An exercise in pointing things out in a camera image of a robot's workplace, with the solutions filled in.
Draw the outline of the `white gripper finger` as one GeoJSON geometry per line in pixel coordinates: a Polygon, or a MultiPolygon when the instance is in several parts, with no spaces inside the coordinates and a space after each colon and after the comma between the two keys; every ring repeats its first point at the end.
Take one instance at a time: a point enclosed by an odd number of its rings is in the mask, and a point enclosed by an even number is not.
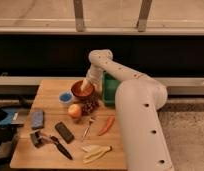
{"type": "Polygon", "coordinates": [[[83,82],[82,82],[82,85],[80,87],[81,92],[84,91],[88,86],[89,86],[89,81],[86,78],[84,78],[83,82]]]}

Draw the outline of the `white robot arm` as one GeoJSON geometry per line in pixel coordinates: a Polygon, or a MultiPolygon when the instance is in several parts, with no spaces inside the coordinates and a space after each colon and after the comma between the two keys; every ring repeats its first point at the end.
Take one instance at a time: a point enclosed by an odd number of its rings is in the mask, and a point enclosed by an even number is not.
{"type": "Polygon", "coordinates": [[[104,71],[120,81],[115,109],[128,171],[175,171],[157,114],[167,101],[166,87],[114,62],[108,49],[93,50],[88,58],[91,66],[81,89],[97,83],[104,71]]]}

